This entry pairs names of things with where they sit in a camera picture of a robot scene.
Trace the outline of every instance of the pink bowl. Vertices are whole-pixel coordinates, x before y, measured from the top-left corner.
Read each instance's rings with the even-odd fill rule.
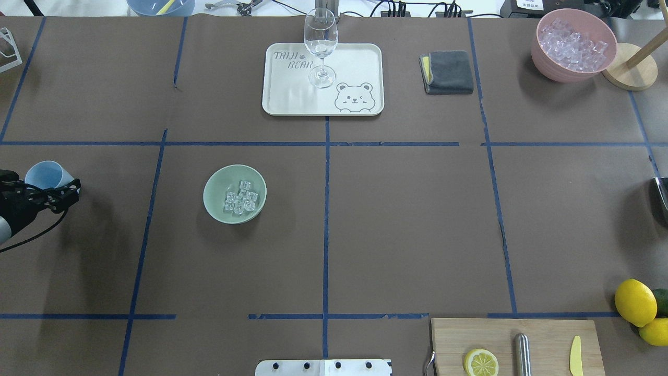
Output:
[[[604,41],[608,44],[604,55],[607,57],[605,63],[596,72],[577,72],[560,66],[557,62],[552,60],[543,50],[538,42],[538,34],[540,30],[551,24],[555,18],[561,18],[563,21],[568,21],[575,31],[580,33],[589,33],[589,38],[596,43],[597,41]],[[593,77],[595,74],[602,72],[615,59],[617,55],[617,39],[610,30],[610,27],[601,21],[598,17],[581,11],[578,9],[557,9],[551,11],[543,16],[538,22],[534,39],[531,42],[531,58],[536,65],[536,68],[545,77],[557,82],[578,82]]]

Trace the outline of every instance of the yellow knife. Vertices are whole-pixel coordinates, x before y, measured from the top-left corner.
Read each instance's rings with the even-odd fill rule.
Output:
[[[172,4],[174,4],[174,0],[169,0],[169,1],[167,1],[167,4],[165,4],[165,6],[163,6],[162,8],[160,8],[160,10],[159,10],[156,14],[160,15],[160,14],[165,14],[165,13],[167,13],[167,11],[169,10],[169,8],[172,7]]]
[[[570,372],[573,376],[582,376],[582,347],[580,336],[573,337],[573,344],[570,346]]]

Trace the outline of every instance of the glass base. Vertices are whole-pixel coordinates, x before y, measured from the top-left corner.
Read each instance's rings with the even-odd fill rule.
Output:
[[[317,66],[309,72],[310,83],[319,89],[332,86],[334,80],[336,80],[336,73],[329,66],[325,66],[322,70]]]

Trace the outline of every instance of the lemon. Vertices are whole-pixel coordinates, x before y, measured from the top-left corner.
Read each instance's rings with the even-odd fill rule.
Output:
[[[655,318],[638,329],[640,337],[654,346],[668,346],[668,318]]]
[[[499,362],[489,351],[473,349],[464,358],[464,369],[468,376],[496,376],[499,373]]]
[[[617,312],[631,324],[642,328],[657,316],[657,299],[652,290],[634,279],[622,282],[615,292]]]

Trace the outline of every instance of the bear illustration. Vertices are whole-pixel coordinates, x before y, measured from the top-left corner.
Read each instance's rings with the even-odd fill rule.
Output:
[[[368,82],[359,86],[349,86],[342,82],[336,85],[339,95],[334,105],[340,112],[371,112],[375,106],[375,100],[371,95],[373,87]]]

